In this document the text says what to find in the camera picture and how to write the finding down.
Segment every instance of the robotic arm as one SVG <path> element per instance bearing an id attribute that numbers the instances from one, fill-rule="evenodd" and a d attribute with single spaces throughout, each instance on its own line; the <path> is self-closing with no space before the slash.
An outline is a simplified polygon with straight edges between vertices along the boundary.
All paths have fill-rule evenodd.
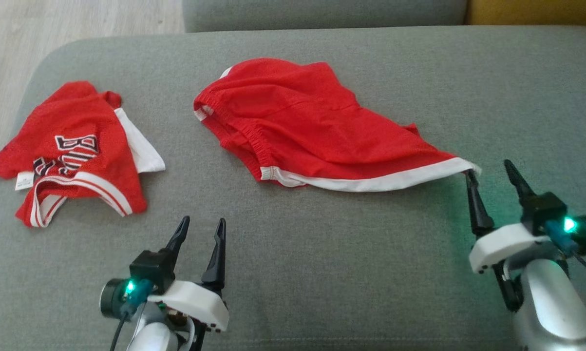
<path id="1" fill-rule="evenodd" d="M 221 218 L 215 248 L 201 283 L 175 280 L 174 268 L 187 237 L 189 217 L 157 253 L 143 251 L 130 264 L 130 278 L 113 278 L 100 295 L 104 317 L 118 319 L 111 350 L 124 322 L 136 322 L 127 351 L 200 351 L 206 332 L 228 327 L 221 291 L 226 275 L 226 221 Z"/>
<path id="2" fill-rule="evenodd" d="M 466 173 L 471 227 L 477 242 L 469 260 L 474 273 L 493 271 L 523 351 L 586 351 L 586 307 L 569 281 L 567 259 L 586 255 L 586 215 L 567 217 L 553 193 L 537 195 L 514 164 L 505 169 L 522 205 L 520 223 L 494 228 Z"/>

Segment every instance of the white trim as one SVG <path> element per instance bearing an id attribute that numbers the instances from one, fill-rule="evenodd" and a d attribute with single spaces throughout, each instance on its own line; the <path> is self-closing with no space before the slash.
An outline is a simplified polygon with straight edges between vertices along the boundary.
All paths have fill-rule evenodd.
<path id="1" fill-rule="evenodd" d="M 128 119 L 123 108 L 115 109 L 115 116 L 126 133 L 128 147 L 131 150 L 132 160 L 137 168 L 137 173 L 165 171 L 165 162 L 161 155 L 141 131 Z"/>
<path id="2" fill-rule="evenodd" d="M 30 215 L 31 225 L 37 227 L 37 220 L 39 220 L 39 224 L 42 227 L 47 227 L 50 219 L 55 214 L 57 209 L 65 202 L 65 197 L 60 197 L 58 195 L 49 195 L 46 197 L 41 204 L 39 204 L 39 199 L 37 198 L 37 186 L 43 182 L 53 182 L 55 184 L 59 184 L 61 186 L 80 186 L 85 187 L 87 189 L 91 189 L 100 195 L 100 198 L 104 200 L 107 204 L 109 204 L 119 215 L 124 217 L 124 213 L 126 215 L 132 214 L 132 208 L 128 203 L 128 200 L 122 194 L 119 189 L 117 189 L 113 184 L 96 176 L 95 174 L 87 173 L 87 172 L 78 172 L 74 178 L 65 178 L 59 177 L 56 175 L 48 175 L 43 177 L 35 184 L 34 188 L 34 204 Z M 60 202 L 55 206 L 51 213 L 47 213 L 54 204 Z"/>
<path id="3" fill-rule="evenodd" d="M 204 113 L 204 110 L 202 110 L 201 107 L 199 110 L 193 111 L 193 113 L 195 114 L 195 117 L 197 117 L 197 119 L 200 120 L 200 122 L 202 122 L 203 120 L 206 119 L 206 117 L 208 117 L 208 115 L 206 113 Z"/>
<path id="4" fill-rule="evenodd" d="M 226 69 L 223 73 L 221 73 L 221 77 L 219 77 L 219 79 L 226 77 L 228 75 L 228 73 L 230 73 L 230 69 L 232 69 L 232 67 L 228 67 L 228 69 Z"/>
<path id="5" fill-rule="evenodd" d="M 212 116 L 212 114 L 213 114 L 213 112 L 214 112 L 213 108 L 212 108 L 212 107 L 210 107 L 210 106 L 208 106 L 208 105 L 204 105 L 204 106 L 202 106 L 202 109 L 203 109 L 204 111 L 206 111 L 206 113 L 208 113 L 208 115 L 209 115 L 209 116 Z"/>
<path id="6" fill-rule="evenodd" d="M 97 186 L 101 187 L 102 189 L 108 191 L 109 194 L 111 194 L 115 200 L 117 200 L 117 204 L 119 206 L 122 207 L 122 209 L 124 210 L 124 212 L 126 212 L 126 214 L 132 214 L 132 207 L 130 205 L 130 203 L 128 202 L 126 196 L 124 196 L 124 194 L 122 194 L 121 191 L 119 191 L 118 188 L 116 188 L 112 183 L 110 183 L 108 180 L 98 177 L 95 174 L 92 173 L 88 173 L 88 172 L 77 172 L 74 175 L 74 180 L 87 180 L 88 182 L 92 182 L 94 184 L 96 184 Z M 106 194 L 104 192 L 100 192 L 100 191 L 96 191 L 97 193 L 99 193 L 101 196 L 103 197 L 107 197 Z M 108 200 L 110 202 L 115 202 L 113 201 L 112 198 L 108 198 Z"/>
<path id="7" fill-rule="evenodd" d="M 311 186 L 324 189 L 353 193 L 405 189 L 406 187 L 415 186 L 416 184 L 428 182 L 429 180 L 444 178 L 468 169 L 474 169 L 477 173 L 481 172 L 481 169 L 475 164 L 459 157 L 450 158 L 449 160 L 428 166 L 367 179 L 306 177 L 301 174 L 285 171 L 277 166 L 260 167 L 260 171 L 262 172 L 261 180 L 277 180 L 286 187 L 310 184 Z"/>
<path id="8" fill-rule="evenodd" d="M 67 197 L 48 195 L 40 204 L 37 199 L 37 193 L 34 193 L 33 208 L 29 217 L 32 227 L 37 227 L 37 222 L 42 228 L 48 227 L 50 220 L 52 220 L 57 209 L 63 205 L 65 200 L 67 200 Z"/>
<path id="9" fill-rule="evenodd" d="M 65 178 L 65 177 L 59 177 L 56 175 L 48 175 L 44 178 L 41 178 L 39 180 L 39 182 L 37 182 L 36 186 L 35 186 L 35 192 L 34 192 L 34 208 L 31 214 L 31 218 L 33 218 L 34 220 L 32 220 L 31 224 L 33 226 L 37 226 L 37 223 L 35 222 L 35 217 L 34 215 L 40 215 L 41 213 L 39 213 L 39 200 L 37 198 L 37 186 L 39 184 L 41 184 L 42 182 L 53 182 L 55 184 L 59 184 L 61 186 L 81 186 L 81 187 L 86 187 L 87 189 L 90 189 L 92 191 L 95 191 L 96 193 L 98 193 L 100 195 L 101 198 L 103 198 L 104 202 L 106 202 L 107 204 L 109 204 L 111 207 L 113 207 L 113 209 L 115 209 L 115 211 L 117 211 L 117 213 L 119 213 L 119 215 L 121 215 L 122 217 L 124 217 L 124 213 L 122 212 L 122 210 L 119 208 L 117 202 L 115 202 L 112 198 L 110 198 L 104 191 L 102 191 L 100 189 L 100 187 L 98 185 L 92 186 L 92 184 L 88 184 L 86 182 L 82 182 L 80 180 L 76 180 L 73 178 Z M 43 223 L 43 218 L 39 217 L 39 222 L 41 223 L 42 227 L 46 227 L 48 225 L 48 223 Z"/>

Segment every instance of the white stripe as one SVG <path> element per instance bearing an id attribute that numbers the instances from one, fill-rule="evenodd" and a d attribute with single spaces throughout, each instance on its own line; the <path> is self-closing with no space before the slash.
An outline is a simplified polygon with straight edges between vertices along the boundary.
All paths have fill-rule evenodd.
<path id="1" fill-rule="evenodd" d="M 79 176 L 79 174 L 83 174 L 81 176 L 81 178 L 83 180 L 87 180 L 88 182 L 94 183 L 95 186 L 77 179 L 76 177 Z M 111 183 L 107 182 L 106 180 L 103 180 L 103 181 L 100 181 L 100 180 L 103 180 L 103 179 L 94 175 L 94 174 L 84 173 L 84 172 L 77 173 L 74 178 L 65 178 L 65 177 L 59 177 L 56 175 L 48 175 L 48 176 L 42 178 L 41 180 L 39 180 L 39 182 L 37 182 L 37 184 L 35 186 L 34 208 L 31 213 L 31 225 L 33 225 L 35 227 L 37 226 L 37 223 L 35 222 L 35 216 L 39 215 L 39 200 L 37 198 L 37 186 L 39 184 L 41 184 L 42 182 L 53 182 L 53 183 L 59 184 L 61 186 L 81 186 L 81 187 L 85 187 L 87 189 L 91 189 L 91 190 L 95 191 L 96 193 L 98 193 L 100 195 L 100 197 L 104 200 L 104 202 L 106 202 L 107 204 L 112 206 L 113 209 L 115 209 L 115 211 L 117 211 L 117 213 L 119 213 L 119 215 L 121 215 L 122 217 L 124 217 L 124 212 L 122 211 L 122 209 L 120 209 L 120 207 L 118 205 L 121 205 L 123 207 L 126 214 L 131 214 L 132 209 L 130 207 L 130 204 L 128 204 L 128 200 L 126 200 L 126 197 L 117 188 L 115 188 L 115 186 L 113 186 Z M 113 200 L 110 196 L 108 196 L 107 193 L 102 191 L 100 188 L 107 190 L 108 193 L 112 194 L 113 197 L 115 197 L 115 199 L 119 203 L 115 202 L 115 200 Z M 50 220 L 48 220 L 48 221 L 46 221 L 46 223 L 44 223 L 43 220 L 41 220 L 41 218 L 40 218 L 39 222 L 42 227 L 46 227 L 48 225 L 48 222 L 50 222 Z"/>
<path id="2" fill-rule="evenodd" d="M 449 160 L 428 166 L 367 179 L 306 177 L 301 174 L 285 171 L 277 166 L 260 167 L 260 171 L 262 171 L 262 180 L 277 180 L 280 184 L 286 187 L 297 187 L 304 184 L 310 184 L 311 186 L 324 189 L 353 193 L 405 189 L 406 187 L 429 182 L 429 180 L 444 178 L 468 169 L 474 169 L 477 173 L 481 173 L 481 169 L 475 164 L 459 157 L 450 158 Z"/>
<path id="3" fill-rule="evenodd" d="M 92 174 L 92 173 L 88 173 L 88 172 L 77 172 L 74 176 L 74 180 L 79 180 L 79 179 L 87 180 L 88 182 L 92 182 L 92 183 L 98 185 L 99 187 L 101 187 L 102 189 L 108 191 L 109 194 L 111 194 L 113 197 L 115 197 L 115 199 L 117 200 L 117 204 L 120 205 L 122 207 L 122 209 L 124 209 L 126 214 L 132 213 L 132 207 L 131 207 L 130 203 L 128 202 L 128 200 L 126 199 L 126 196 L 124 196 L 124 194 L 122 194 L 122 192 L 119 191 L 119 189 L 116 188 L 108 180 L 106 180 L 104 178 L 100 178 L 97 175 Z M 100 195 L 106 197 L 106 194 L 103 194 L 101 192 L 97 192 L 97 193 L 100 193 Z"/>
<path id="4" fill-rule="evenodd" d="M 105 202 L 107 204 L 109 204 L 111 207 L 113 207 L 113 209 L 115 209 L 115 211 L 117 211 L 117 213 L 119 213 L 119 215 L 124 217 L 124 213 L 119 208 L 117 203 L 112 198 L 110 198 L 110 196 L 108 196 L 104 191 L 99 189 L 99 187 L 97 187 L 97 186 L 92 186 L 92 184 L 81 182 L 80 180 L 70 179 L 70 178 L 65 178 L 65 177 L 58 177 L 55 175 L 49 175 L 47 177 L 44 177 L 44 178 L 42 178 L 42 180 L 39 181 L 39 183 L 41 183 L 43 181 L 44 182 L 45 181 L 53 182 L 53 183 L 59 184 L 61 186 L 81 186 L 81 187 L 86 187 L 87 189 L 93 190 L 96 193 L 98 193 L 103 198 L 103 200 L 105 200 Z"/>
<path id="5" fill-rule="evenodd" d="M 60 195 L 48 195 L 46 198 L 44 198 L 44 200 L 42 200 L 38 207 L 39 211 L 37 211 L 39 215 L 39 223 L 42 227 L 48 227 L 48 223 L 50 223 L 53 216 L 57 212 L 57 209 L 63 205 L 65 200 L 67 200 L 67 197 Z"/>

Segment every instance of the couch cushion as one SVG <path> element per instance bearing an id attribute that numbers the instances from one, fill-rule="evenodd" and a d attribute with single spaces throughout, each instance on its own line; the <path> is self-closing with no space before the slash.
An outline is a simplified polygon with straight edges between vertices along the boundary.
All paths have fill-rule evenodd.
<path id="1" fill-rule="evenodd" d="M 166 162 L 142 176 L 150 208 L 120 218 L 73 200 L 47 229 L 13 213 L 24 194 L 0 180 L 0 350 L 108 348 L 115 320 L 101 287 L 143 249 L 192 217 L 177 277 L 206 268 L 219 217 L 228 221 L 228 331 L 204 349 L 513 349 L 511 314 L 493 276 L 468 264 L 473 244 L 463 177 L 404 191 L 336 193 L 253 180 L 193 116 L 193 98 L 221 72 L 271 56 L 330 63 L 359 102 L 484 169 L 497 224 L 520 207 L 502 160 L 536 191 L 586 213 L 586 27 L 407 27 L 201 33 L 69 44 L 37 69 L 19 124 L 68 80 L 123 96 Z M 586 301 L 586 271 L 571 262 Z M 118 349 L 128 344 L 126 325 Z"/>
<path id="2" fill-rule="evenodd" d="M 462 24 L 466 0 L 183 0 L 188 32 Z"/>

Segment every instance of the clothing tag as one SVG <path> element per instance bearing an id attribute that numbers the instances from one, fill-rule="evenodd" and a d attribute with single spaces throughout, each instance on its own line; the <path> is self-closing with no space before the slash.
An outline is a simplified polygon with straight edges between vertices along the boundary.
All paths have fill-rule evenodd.
<path id="1" fill-rule="evenodd" d="M 28 189 L 33 186 L 35 180 L 35 173 L 20 172 L 16 178 L 16 190 Z"/>

